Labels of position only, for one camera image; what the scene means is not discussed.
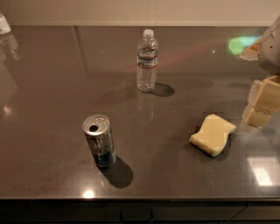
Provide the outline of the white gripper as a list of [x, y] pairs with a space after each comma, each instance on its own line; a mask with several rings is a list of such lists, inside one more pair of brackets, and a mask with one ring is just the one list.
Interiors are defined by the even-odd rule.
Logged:
[[[280, 16], [262, 35], [258, 50], [260, 67], [270, 74], [280, 74]], [[280, 108], [280, 77], [270, 76], [264, 80], [254, 80], [248, 105], [242, 114], [243, 122], [254, 128], [261, 128]]]

